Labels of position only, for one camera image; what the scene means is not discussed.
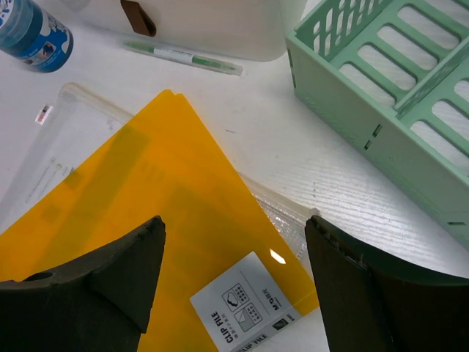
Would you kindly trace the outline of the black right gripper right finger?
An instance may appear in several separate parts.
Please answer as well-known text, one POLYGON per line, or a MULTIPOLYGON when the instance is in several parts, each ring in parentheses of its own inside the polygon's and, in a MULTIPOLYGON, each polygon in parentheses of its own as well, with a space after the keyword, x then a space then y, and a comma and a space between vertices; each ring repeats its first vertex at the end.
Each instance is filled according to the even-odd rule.
POLYGON ((468 279, 384 252, 321 216, 305 235, 331 351, 468 350, 468 279))

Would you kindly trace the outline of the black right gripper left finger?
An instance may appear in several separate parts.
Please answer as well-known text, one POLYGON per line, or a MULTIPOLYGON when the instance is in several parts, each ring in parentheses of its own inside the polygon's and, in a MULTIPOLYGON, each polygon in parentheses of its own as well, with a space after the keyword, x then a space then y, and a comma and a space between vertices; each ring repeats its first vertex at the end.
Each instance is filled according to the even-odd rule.
POLYGON ((165 242, 155 216, 74 260, 1 282, 1 350, 137 351, 165 242))

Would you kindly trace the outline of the green highlighter pen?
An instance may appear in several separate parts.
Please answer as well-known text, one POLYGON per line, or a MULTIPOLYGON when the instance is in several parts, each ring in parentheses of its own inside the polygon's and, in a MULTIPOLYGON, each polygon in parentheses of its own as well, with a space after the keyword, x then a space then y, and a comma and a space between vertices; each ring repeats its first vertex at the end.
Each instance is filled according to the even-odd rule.
POLYGON ((129 51, 153 56, 166 61, 176 62, 182 65, 211 70, 213 72, 224 73, 232 76, 241 76, 243 72, 242 66, 205 56, 195 55, 166 46, 153 46, 135 41, 124 41, 122 42, 122 46, 129 51))

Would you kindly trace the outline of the blue labelled bottle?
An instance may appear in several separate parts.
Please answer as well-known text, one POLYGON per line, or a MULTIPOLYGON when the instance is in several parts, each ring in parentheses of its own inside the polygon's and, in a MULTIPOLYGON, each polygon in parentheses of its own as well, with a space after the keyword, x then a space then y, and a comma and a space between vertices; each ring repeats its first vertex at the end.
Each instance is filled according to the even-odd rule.
POLYGON ((74 45, 72 32, 34 1, 1 2, 1 51, 41 73, 60 69, 74 45))

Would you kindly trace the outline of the white drawer cabinet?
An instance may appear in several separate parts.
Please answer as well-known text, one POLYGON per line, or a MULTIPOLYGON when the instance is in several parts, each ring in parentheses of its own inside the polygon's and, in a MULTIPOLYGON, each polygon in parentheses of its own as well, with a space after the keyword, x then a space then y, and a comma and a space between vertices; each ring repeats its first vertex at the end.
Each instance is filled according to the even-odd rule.
POLYGON ((84 23, 142 40, 269 62, 304 1, 65 1, 84 23))

